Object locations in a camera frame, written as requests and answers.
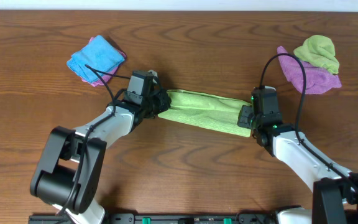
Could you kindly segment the large green microfiber cloth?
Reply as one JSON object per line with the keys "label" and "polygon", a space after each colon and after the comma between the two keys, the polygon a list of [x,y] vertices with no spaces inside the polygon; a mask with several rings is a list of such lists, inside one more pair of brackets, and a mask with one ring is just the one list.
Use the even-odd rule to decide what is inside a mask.
{"label": "large green microfiber cloth", "polygon": [[249,128],[237,125],[243,100],[188,90],[168,90],[170,108],[159,118],[248,138]]}

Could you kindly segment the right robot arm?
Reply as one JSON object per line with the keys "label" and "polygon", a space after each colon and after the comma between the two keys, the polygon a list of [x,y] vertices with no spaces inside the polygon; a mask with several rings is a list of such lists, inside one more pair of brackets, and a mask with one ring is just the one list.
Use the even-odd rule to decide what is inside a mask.
{"label": "right robot arm", "polygon": [[257,144],[285,163],[312,191],[313,207],[277,211],[277,223],[358,223],[358,173],[340,166],[313,146],[302,132],[244,105],[238,126],[249,128]]}

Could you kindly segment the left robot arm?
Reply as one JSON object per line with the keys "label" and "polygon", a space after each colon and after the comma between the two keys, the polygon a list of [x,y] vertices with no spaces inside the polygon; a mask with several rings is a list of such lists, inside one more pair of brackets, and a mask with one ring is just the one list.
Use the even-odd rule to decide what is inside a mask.
{"label": "left robot arm", "polygon": [[30,182],[30,193],[58,209],[73,223],[105,223],[106,211],[95,200],[106,150],[143,119],[169,109],[165,89],[142,95],[121,89],[104,113],[84,126],[53,128]]}

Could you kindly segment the folded pink cloth under blue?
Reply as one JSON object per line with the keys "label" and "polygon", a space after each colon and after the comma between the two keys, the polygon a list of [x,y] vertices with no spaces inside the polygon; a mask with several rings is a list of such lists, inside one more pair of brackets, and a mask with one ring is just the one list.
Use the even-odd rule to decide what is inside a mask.
{"label": "folded pink cloth under blue", "polygon": [[95,70],[108,73],[100,74],[101,78],[108,82],[116,73],[119,66],[125,61],[123,51],[113,47],[104,37],[98,35],[89,40],[85,47],[86,56],[91,56],[90,65]]}

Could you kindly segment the crumpled purple cloth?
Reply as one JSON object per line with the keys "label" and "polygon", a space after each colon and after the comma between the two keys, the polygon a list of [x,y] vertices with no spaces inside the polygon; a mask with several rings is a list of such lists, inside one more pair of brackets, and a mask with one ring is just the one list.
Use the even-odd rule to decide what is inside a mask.
{"label": "crumpled purple cloth", "polygon": [[[289,56],[279,56],[278,60],[287,81],[291,82],[295,89],[302,93],[303,75],[298,62]],[[315,67],[308,62],[302,60],[300,62],[305,69],[307,95],[320,95],[332,88],[342,87],[338,75],[333,75],[326,69]]]}

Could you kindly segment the crumpled green cloth top right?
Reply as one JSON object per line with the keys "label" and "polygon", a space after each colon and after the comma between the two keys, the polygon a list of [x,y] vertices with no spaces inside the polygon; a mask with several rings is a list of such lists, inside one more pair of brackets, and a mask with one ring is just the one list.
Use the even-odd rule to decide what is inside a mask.
{"label": "crumpled green cloth top right", "polygon": [[337,75],[339,73],[340,63],[336,58],[334,43],[329,37],[312,35],[293,53],[299,59],[315,67],[324,68],[331,74]]}

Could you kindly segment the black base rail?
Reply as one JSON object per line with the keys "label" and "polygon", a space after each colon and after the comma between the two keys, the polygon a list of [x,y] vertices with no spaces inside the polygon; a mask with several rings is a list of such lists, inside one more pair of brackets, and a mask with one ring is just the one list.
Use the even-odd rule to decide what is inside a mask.
{"label": "black base rail", "polygon": [[238,215],[134,215],[115,213],[107,215],[102,223],[108,224],[276,224],[277,218],[266,213]]}

